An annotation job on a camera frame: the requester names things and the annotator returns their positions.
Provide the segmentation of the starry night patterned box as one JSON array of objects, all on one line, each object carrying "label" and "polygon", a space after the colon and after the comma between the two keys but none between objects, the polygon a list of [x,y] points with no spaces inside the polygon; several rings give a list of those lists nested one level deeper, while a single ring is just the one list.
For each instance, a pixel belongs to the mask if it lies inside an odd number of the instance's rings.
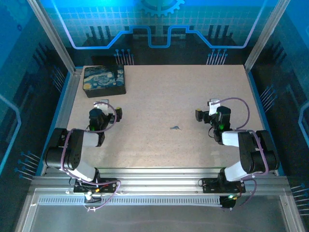
[{"label": "starry night patterned box", "polygon": [[126,94],[124,65],[84,68],[83,90],[88,98]]}]

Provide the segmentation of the black controller box with LEDs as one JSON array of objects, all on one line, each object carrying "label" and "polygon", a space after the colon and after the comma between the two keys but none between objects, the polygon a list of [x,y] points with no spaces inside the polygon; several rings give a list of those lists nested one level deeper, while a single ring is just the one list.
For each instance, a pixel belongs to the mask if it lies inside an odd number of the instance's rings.
[{"label": "black controller box with LEDs", "polygon": [[233,207],[236,205],[237,196],[229,195],[229,196],[220,196],[220,205],[222,208],[232,210]]}]

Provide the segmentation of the grey metal front panel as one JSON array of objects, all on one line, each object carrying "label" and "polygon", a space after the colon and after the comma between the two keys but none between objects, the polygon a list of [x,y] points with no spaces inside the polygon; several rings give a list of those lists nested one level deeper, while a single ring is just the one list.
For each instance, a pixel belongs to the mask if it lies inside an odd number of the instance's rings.
[{"label": "grey metal front panel", "polygon": [[14,232],[309,232],[292,196],[255,196],[233,209],[198,205],[82,205],[25,202]]}]

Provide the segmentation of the aluminium side rail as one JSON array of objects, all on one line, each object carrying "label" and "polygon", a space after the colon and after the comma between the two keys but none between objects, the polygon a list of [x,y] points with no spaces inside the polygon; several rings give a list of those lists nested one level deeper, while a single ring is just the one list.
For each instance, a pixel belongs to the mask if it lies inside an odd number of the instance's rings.
[{"label": "aluminium side rail", "polygon": [[45,172],[43,157],[48,147],[54,129],[66,128],[68,125],[79,81],[81,79],[81,73],[82,73],[82,67],[78,67],[74,75],[70,73],[67,74],[64,86],[60,93],[60,97],[50,126],[50,130],[48,132],[46,142],[43,147],[42,156],[40,158],[39,165],[35,174],[36,176],[41,176]]}]

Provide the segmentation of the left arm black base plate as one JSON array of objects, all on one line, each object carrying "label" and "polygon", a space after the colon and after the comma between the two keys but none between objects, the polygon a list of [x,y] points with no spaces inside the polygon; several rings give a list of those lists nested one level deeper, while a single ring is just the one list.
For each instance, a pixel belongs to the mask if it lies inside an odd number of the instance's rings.
[{"label": "left arm black base plate", "polygon": [[84,183],[82,181],[76,180],[73,192],[74,193],[113,193],[118,186],[116,178],[96,178],[93,180],[96,185]]}]

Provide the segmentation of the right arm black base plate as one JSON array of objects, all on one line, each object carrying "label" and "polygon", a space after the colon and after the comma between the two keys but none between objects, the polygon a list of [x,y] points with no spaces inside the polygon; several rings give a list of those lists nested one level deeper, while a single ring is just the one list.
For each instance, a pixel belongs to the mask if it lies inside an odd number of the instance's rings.
[{"label": "right arm black base plate", "polygon": [[246,192],[245,185],[240,181],[229,182],[218,178],[201,178],[197,184],[203,193],[241,193]]}]

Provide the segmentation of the aluminium front rail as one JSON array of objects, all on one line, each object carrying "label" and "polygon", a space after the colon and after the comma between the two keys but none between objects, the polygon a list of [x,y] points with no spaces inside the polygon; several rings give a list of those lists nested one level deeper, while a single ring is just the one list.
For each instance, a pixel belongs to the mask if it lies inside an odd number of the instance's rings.
[{"label": "aluminium front rail", "polygon": [[[216,178],[219,168],[100,168],[103,178],[116,178],[121,181],[118,190],[124,195],[202,195],[198,183],[201,178]],[[35,176],[30,184],[31,191],[42,191],[46,194],[55,192],[72,194],[70,177],[57,170],[46,169],[43,176]],[[276,172],[257,176],[255,181],[246,181],[246,192],[255,191],[256,196],[290,195],[288,179],[278,176]]]}]

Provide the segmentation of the aluminium frame post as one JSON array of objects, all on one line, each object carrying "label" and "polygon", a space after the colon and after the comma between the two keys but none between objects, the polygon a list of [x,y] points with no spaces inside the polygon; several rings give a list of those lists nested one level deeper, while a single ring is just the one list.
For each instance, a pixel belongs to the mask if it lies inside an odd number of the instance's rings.
[{"label": "aluminium frame post", "polygon": [[257,61],[259,55],[261,54],[263,48],[267,44],[270,36],[273,34],[278,22],[280,21],[283,13],[285,12],[287,6],[291,0],[278,0],[276,6],[274,7],[271,15],[269,16],[257,42],[255,43],[251,53],[249,54],[245,64],[244,69],[246,73],[249,73]]},{"label": "aluminium frame post", "polygon": [[34,14],[36,15],[38,21],[40,22],[41,26],[43,27],[45,33],[47,34],[49,40],[51,41],[52,45],[56,49],[58,55],[60,56],[62,62],[64,63],[65,67],[67,68],[68,72],[71,75],[75,75],[76,69],[75,65],[70,58],[69,53],[67,52],[56,28],[54,27],[51,19],[49,18],[45,8],[41,4],[39,0],[27,0],[28,4],[32,8]]}]

